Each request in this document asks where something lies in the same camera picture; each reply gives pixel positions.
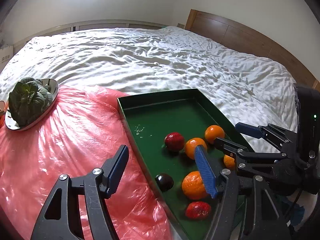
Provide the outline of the orange middle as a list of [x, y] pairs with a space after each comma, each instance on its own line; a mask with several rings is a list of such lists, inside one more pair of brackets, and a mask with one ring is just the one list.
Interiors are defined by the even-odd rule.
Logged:
[[207, 150], [207, 145], [202, 138], [192, 138], [185, 143], [184, 152], [186, 156], [192, 160], [195, 159], [195, 148], [199, 145], [202, 145], [205, 150]]

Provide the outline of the red apple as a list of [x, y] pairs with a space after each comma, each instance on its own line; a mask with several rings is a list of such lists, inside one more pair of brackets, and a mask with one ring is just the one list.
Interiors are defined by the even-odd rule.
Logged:
[[167, 150], [178, 152], [184, 148], [185, 139], [180, 133], [172, 132], [164, 138], [164, 144]]

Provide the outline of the green leafy vegetable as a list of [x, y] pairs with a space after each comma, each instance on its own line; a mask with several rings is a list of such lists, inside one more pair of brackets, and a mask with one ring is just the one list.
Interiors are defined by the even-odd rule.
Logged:
[[9, 112], [20, 127], [28, 126], [53, 102], [48, 85], [40, 79], [25, 77], [9, 93]]

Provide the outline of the white bed sheet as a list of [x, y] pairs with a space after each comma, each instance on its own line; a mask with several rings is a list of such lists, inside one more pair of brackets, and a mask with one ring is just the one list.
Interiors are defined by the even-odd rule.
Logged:
[[1, 96], [25, 76], [130, 95], [197, 88], [233, 124], [297, 129], [295, 81], [282, 64], [177, 27], [35, 37], [1, 73]]

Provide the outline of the wooden headboard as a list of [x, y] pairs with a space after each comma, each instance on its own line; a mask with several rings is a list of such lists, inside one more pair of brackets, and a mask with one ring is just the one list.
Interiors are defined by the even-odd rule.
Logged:
[[319, 90], [319, 81], [284, 47], [262, 33], [228, 18], [191, 9], [185, 30], [241, 53], [267, 57], [281, 63], [298, 84]]

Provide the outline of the white cardboard box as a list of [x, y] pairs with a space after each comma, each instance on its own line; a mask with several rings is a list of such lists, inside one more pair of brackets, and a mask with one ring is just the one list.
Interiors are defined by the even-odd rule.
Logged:
[[13, 57], [13, 46], [7, 46], [0, 49], [0, 73]]

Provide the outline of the pink plastic sheet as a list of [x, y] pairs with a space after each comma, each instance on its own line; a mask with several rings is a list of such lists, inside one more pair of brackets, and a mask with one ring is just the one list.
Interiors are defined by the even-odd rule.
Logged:
[[[1, 128], [1, 221], [29, 239], [59, 175], [86, 175], [129, 144], [117, 110], [122, 96], [98, 86], [62, 86], [36, 126], [23, 132]], [[166, 214], [134, 154], [106, 204], [121, 239], [170, 239]]]

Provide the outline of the orange far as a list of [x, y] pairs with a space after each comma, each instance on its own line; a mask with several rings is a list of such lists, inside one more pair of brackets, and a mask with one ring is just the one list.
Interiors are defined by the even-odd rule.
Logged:
[[225, 132], [220, 126], [212, 125], [205, 130], [204, 137], [210, 144], [213, 144], [215, 139], [224, 138]]

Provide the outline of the dark green tray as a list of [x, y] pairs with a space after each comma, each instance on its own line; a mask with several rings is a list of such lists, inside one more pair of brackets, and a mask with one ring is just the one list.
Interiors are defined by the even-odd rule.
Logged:
[[[212, 217], [189, 220], [185, 209], [190, 200], [181, 189], [182, 180], [197, 166], [184, 153], [169, 153], [164, 138], [172, 132], [185, 140], [204, 138], [211, 125], [223, 128], [226, 139], [253, 150], [234, 125], [198, 89], [170, 90], [118, 98], [121, 120], [133, 152], [153, 194], [165, 209], [169, 221], [181, 239], [204, 239]], [[174, 186], [162, 192], [155, 177], [166, 173]]]

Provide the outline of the dark plum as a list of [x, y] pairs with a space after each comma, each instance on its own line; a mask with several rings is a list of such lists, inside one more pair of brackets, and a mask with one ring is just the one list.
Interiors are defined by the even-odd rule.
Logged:
[[166, 173], [160, 173], [155, 177], [155, 181], [162, 192], [167, 192], [174, 186], [174, 180]]

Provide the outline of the orange behind gripper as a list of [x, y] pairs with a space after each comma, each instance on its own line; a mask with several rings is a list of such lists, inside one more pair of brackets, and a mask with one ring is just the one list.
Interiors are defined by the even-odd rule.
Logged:
[[235, 163], [234, 158], [232, 158], [228, 155], [224, 155], [223, 163], [224, 163], [225, 167], [229, 170], [233, 171], [236, 169], [236, 163]]

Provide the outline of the red fruit near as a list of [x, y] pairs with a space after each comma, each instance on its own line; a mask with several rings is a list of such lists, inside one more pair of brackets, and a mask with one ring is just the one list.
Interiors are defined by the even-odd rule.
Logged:
[[211, 210], [207, 202], [192, 202], [187, 206], [185, 216], [192, 220], [204, 220], [210, 215]]

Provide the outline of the metal oval plate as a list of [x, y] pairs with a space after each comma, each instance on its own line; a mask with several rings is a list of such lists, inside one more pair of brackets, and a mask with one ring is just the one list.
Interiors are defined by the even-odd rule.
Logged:
[[54, 106], [54, 103], [57, 100], [57, 96], [58, 96], [58, 93], [60, 90], [59, 84], [54, 79], [41, 79], [41, 81], [42, 81], [43, 85], [48, 85], [50, 88], [50, 93], [53, 96], [53, 102], [51, 103], [51, 105], [35, 121], [33, 121], [28, 126], [24, 126], [24, 127], [20, 127], [17, 124], [17, 122], [11, 117], [11, 113], [9, 112], [9, 106], [8, 106], [7, 110], [5, 111], [5, 119], [4, 119], [5, 125], [8, 129], [10, 129], [12, 131], [25, 131], [25, 130], [35, 126], [37, 123], [39, 123], [52, 109], [52, 107]]

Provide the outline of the large orange near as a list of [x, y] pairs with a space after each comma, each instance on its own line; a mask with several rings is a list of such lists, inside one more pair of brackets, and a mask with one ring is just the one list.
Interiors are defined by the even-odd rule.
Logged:
[[186, 197], [191, 200], [200, 200], [208, 196], [199, 171], [190, 172], [181, 183], [181, 188]]

